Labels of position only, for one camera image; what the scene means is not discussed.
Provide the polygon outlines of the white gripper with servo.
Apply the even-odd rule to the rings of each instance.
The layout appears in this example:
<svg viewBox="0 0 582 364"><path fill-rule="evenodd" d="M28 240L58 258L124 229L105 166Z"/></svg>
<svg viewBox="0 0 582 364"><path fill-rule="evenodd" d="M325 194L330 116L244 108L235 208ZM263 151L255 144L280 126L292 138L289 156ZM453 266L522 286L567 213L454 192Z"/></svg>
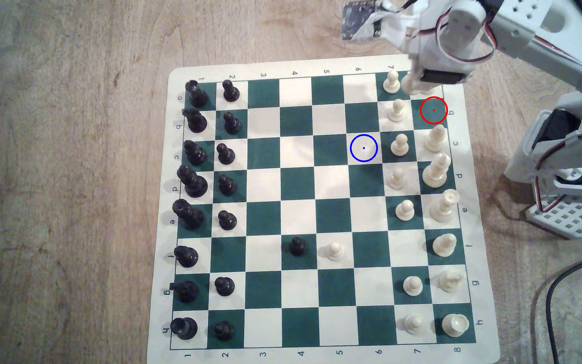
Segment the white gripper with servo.
<svg viewBox="0 0 582 364"><path fill-rule="evenodd" d="M413 62L406 85L460 84L494 55L490 1L409 1L386 16L386 40Z"/></svg>

